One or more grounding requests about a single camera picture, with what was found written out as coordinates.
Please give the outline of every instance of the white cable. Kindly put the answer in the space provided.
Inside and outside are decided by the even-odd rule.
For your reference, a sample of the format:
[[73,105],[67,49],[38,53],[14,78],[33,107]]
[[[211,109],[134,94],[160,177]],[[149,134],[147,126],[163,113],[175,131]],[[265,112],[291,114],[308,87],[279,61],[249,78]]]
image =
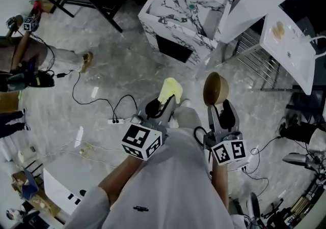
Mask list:
[[[103,161],[101,161],[101,160],[95,160],[95,159],[87,158],[87,157],[81,155],[81,154],[78,153],[78,152],[73,152],[73,151],[64,151],[64,150],[60,150],[59,152],[62,152],[62,153],[71,153],[71,154],[77,154],[77,155],[79,155],[79,156],[81,156],[81,157],[83,157],[83,158],[85,158],[85,159],[93,160],[93,161],[96,161],[96,162],[100,162],[100,163],[103,163],[103,164],[108,165],[108,166],[110,166],[110,167],[116,168],[116,166],[113,166],[113,165],[107,164],[107,163],[105,163],[105,162],[103,162]],[[48,157],[48,156],[55,156],[55,154],[47,154],[47,155],[45,155],[45,156],[43,156],[43,157],[41,157],[41,158],[38,158],[38,159],[43,159],[43,158]]]
[[100,148],[100,149],[103,149],[103,150],[105,150],[105,151],[123,151],[123,150],[119,150],[119,149],[111,149],[111,150],[108,150],[108,149],[105,149],[105,148],[103,148],[103,147],[93,145],[93,144],[89,143],[88,141],[85,141],[85,140],[78,140],[78,139],[71,140],[71,141],[68,142],[68,143],[65,143],[65,144],[63,144],[63,145],[61,145],[61,146],[55,147],[55,149],[60,149],[60,148],[62,148],[62,147],[64,147],[64,146],[66,146],[66,145],[72,143],[73,141],[85,142],[86,144],[91,145],[92,147]]

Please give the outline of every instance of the chair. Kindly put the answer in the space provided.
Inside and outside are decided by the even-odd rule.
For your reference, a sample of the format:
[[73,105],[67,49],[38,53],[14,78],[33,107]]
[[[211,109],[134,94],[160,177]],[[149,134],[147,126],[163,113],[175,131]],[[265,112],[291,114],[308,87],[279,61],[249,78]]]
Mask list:
[[286,105],[287,109],[300,111],[308,120],[314,117],[316,122],[323,122],[323,112],[326,101],[326,85],[313,85],[311,95],[307,96],[303,93],[293,93],[293,105]]
[[36,161],[33,161],[31,164],[29,164],[26,168],[24,168],[23,172],[26,176],[26,180],[29,182],[28,185],[23,185],[21,187],[21,194],[22,197],[29,201],[32,199],[32,197],[39,191],[39,185],[36,182],[36,179],[41,175],[33,176],[33,173],[38,170],[43,164],[40,164],[36,169],[34,169],[32,172],[28,171],[27,168],[30,167],[32,164],[34,164]]

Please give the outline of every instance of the white marble counter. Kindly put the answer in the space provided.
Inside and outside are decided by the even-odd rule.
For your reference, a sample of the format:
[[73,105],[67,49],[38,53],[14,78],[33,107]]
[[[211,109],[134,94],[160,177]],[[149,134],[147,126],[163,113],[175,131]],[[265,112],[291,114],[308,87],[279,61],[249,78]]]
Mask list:
[[153,49],[156,35],[181,44],[193,51],[186,62],[193,68],[217,47],[232,1],[148,0],[139,19]]

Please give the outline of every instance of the power strip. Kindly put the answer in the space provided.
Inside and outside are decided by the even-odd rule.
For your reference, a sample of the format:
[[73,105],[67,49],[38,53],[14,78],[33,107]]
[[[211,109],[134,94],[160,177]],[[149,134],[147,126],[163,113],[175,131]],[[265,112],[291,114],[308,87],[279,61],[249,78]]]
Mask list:
[[119,124],[124,124],[124,119],[118,119],[118,123],[117,120],[115,120],[115,123],[113,123],[113,120],[107,120],[107,123],[109,125],[119,125]]

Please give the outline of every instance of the marble floor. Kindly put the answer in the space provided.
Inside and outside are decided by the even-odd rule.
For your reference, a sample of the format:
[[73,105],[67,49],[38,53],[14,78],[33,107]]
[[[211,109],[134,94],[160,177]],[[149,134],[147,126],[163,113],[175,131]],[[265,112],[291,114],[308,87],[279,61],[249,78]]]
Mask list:
[[[74,50],[80,54],[85,51],[94,53],[92,66],[81,75],[75,88],[78,101],[93,100],[93,88],[99,87],[96,98],[107,98],[113,105],[126,94],[132,94],[139,103],[145,96],[158,92],[165,78],[174,77],[183,86],[184,97],[191,99],[203,127],[208,130],[202,89],[207,75],[217,71],[229,83],[228,98],[239,115],[240,129],[248,149],[257,145],[261,149],[277,136],[276,130],[290,94],[249,90],[257,76],[238,60],[219,65],[222,47],[218,47],[198,69],[191,71],[169,57],[152,51],[137,17],[141,7],[134,2],[127,2],[115,17],[123,29],[122,34],[96,10],[77,6],[67,6],[67,9],[76,16],[71,18],[60,10],[53,15],[44,14],[36,34],[56,48]],[[72,72],[65,78],[55,79],[54,88],[28,88],[23,91],[20,104],[28,108],[26,121],[32,130],[17,132],[11,137],[17,148],[35,145],[39,158],[55,154],[42,158],[44,163],[49,163],[60,154],[67,154],[60,153],[60,150],[78,150],[74,149],[73,140],[80,126],[84,128],[83,140],[107,149],[121,148],[119,141],[124,126],[107,124],[107,120],[112,118],[110,106],[104,101],[78,105],[72,99],[72,88],[77,78],[78,74]],[[293,80],[283,71],[280,82],[283,86],[290,86]],[[126,98],[116,113],[118,117],[126,119],[134,111],[133,102]],[[291,206],[310,183],[311,171],[282,161],[290,152],[304,153],[304,150],[293,141],[279,139],[261,153],[260,165],[254,177],[269,178],[269,186],[259,197],[262,211],[280,194],[284,195],[281,207]],[[91,157],[116,166],[126,155],[120,151],[94,149]],[[95,163],[99,168],[112,170],[110,166]],[[258,156],[250,157],[250,168],[254,169],[257,163]],[[249,193],[259,194],[265,186],[265,180],[252,180],[241,171],[229,173],[229,193],[240,199],[244,209]]]

